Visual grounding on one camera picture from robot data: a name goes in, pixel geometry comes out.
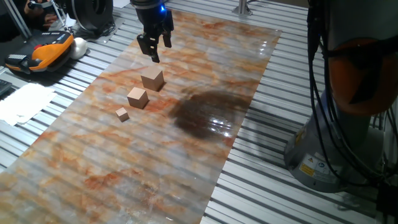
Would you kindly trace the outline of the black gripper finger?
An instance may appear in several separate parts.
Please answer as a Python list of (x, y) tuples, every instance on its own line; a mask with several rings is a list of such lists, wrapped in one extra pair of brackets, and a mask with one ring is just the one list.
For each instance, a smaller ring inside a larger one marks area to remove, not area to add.
[(164, 45), (167, 48), (171, 48), (172, 47), (172, 42), (171, 42), (171, 32), (170, 31), (163, 31), (162, 33), (162, 37), (163, 37), (163, 41), (164, 41)]
[(159, 63), (159, 55), (157, 53), (157, 45), (159, 43), (158, 38), (150, 37), (149, 34), (143, 33), (137, 36), (137, 41), (144, 55), (151, 57), (152, 61)]

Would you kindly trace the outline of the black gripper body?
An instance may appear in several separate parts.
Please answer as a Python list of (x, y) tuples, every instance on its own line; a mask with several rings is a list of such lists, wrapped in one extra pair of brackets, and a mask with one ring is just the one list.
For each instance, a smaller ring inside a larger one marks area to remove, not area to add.
[(161, 35), (171, 36), (174, 30), (172, 11), (163, 0), (130, 0), (144, 28), (144, 35), (158, 39)]

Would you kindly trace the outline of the bare person hand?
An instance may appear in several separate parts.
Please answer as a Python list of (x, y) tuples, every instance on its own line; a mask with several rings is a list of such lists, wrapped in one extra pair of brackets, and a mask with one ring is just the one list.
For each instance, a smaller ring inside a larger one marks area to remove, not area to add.
[(43, 21), (43, 28), (48, 30), (54, 22), (58, 20), (58, 16), (55, 14), (46, 14)]
[(34, 17), (38, 17), (39, 15), (41, 15), (43, 13), (44, 10), (42, 8), (38, 8), (38, 7), (31, 8), (31, 7), (29, 7), (29, 3), (30, 3), (30, 1), (27, 0), (26, 4), (24, 6), (25, 15), (27, 15), (28, 17), (34, 18)]

